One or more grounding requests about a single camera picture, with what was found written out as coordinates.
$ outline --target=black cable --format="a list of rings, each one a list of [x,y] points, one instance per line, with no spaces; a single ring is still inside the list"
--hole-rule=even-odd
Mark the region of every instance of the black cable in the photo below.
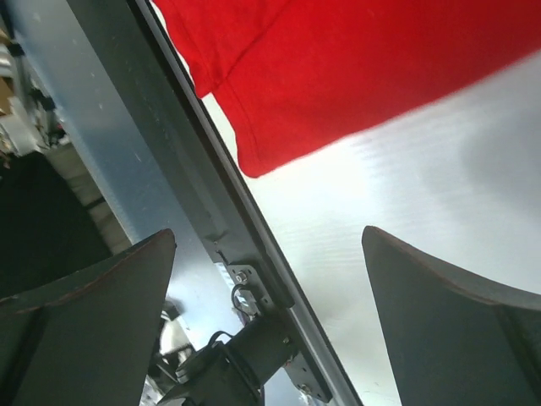
[[[247,290],[247,291],[250,291],[250,289],[242,284],[238,284],[238,285],[235,285],[231,291],[231,303],[233,304],[233,307],[235,308],[236,311],[239,311],[240,313],[244,314],[246,317],[248,317],[248,320],[251,320],[252,319],[252,316],[249,315],[246,310],[242,309],[240,307],[240,304],[238,304],[238,302],[235,300],[235,293],[238,292],[239,290]]]
[[[238,311],[238,306],[241,305],[240,300],[238,299],[238,296],[235,296],[233,299],[234,299],[233,307],[237,311],[238,319],[240,320],[241,323],[243,323],[243,326],[246,326],[248,323],[252,321],[252,318],[246,315],[245,313],[241,313],[240,311]]]
[[[101,203],[105,203],[105,197],[99,197],[98,199],[91,201],[88,205],[85,206],[87,211],[92,210],[93,208],[99,206]]]
[[[223,332],[223,331],[215,332],[214,334],[212,334],[212,336],[210,336],[209,343],[206,345],[209,346],[209,345],[214,344],[220,336],[228,336],[229,338],[233,338],[233,336],[229,334],[228,332]]]
[[[250,288],[248,288],[247,286],[244,286],[242,284],[235,285],[233,287],[232,291],[231,291],[232,305],[235,308],[235,310],[243,313],[244,315],[246,315],[248,317],[248,320],[251,320],[252,316],[249,315],[243,309],[241,309],[240,305],[237,304],[237,301],[236,301],[237,298],[236,298],[235,294],[240,290],[247,290],[247,291],[251,292]],[[222,335],[228,336],[229,338],[233,338],[233,336],[231,334],[229,334],[228,332],[218,331],[218,332],[215,332],[214,334],[212,334],[212,336],[210,336],[209,343],[207,345],[214,344],[216,342],[216,340]],[[260,406],[265,406],[265,387],[264,386],[261,386],[261,389],[260,389],[260,401],[259,401],[259,404],[260,404]]]

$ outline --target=white surface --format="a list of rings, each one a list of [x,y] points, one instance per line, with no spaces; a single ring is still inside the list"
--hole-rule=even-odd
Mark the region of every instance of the white surface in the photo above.
[[[204,99],[227,146],[234,133]],[[367,406],[400,404],[360,244],[377,225],[541,293],[541,54],[445,100],[247,178]]]

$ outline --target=bolt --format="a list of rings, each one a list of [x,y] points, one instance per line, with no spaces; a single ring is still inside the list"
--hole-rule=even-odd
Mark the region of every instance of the bolt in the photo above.
[[[300,390],[302,393],[306,395],[309,395],[310,393],[312,393],[312,389],[310,389],[310,387],[306,384],[301,385]]]
[[[239,283],[242,283],[242,284],[245,284],[247,281],[248,281],[248,277],[246,276],[246,274],[244,272],[239,272],[236,276],[235,276],[235,279],[237,279],[237,282]]]

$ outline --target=wire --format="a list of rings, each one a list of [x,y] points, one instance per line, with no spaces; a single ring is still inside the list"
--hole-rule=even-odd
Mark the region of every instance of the wire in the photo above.
[[[240,307],[240,304],[237,302],[237,298],[235,297],[235,294],[240,291],[240,290],[247,290],[250,292],[250,288],[242,285],[242,284],[238,284],[238,285],[235,285],[231,291],[231,303],[233,304],[233,307],[235,308],[236,311],[239,311],[240,313],[242,313],[243,315],[245,315],[246,317],[248,317],[248,320],[252,320],[252,315],[249,315],[246,310],[242,309]]]
[[[212,334],[212,336],[210,336],[210,340],[207,346],[214,344],[220,336],[228,336],[229,338],[233,338],[233,336],[228,332],[223,332],[222,330],[220,330],[219,332],[215,332],[214,334]]]
[[[252,317],[249,315],[246,315],[246,313],[242,313],[238,306],[242,306],[240,303],[240,300],[238,299],[238,296],[234,297],[233,300],[233,307],[237,311],[238,319],[241,323],[243,323],[243,326],[246,326],[248,323],[252,321]]]
[[[101,203],[105,203],[105,197],[103,196],[100,196],[98,199],[91,201],[88,205],[85,206],[85,209],[87,211],[90,211],[99,206]]]

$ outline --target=white panel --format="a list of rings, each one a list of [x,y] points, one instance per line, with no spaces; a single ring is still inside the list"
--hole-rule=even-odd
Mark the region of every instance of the white panel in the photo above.
[[[205,105],[236,153],[212,96]],[[360,244],[377,225],[541,293],[541,54],[443,101],[247,179],[367,406],[400,404]]]

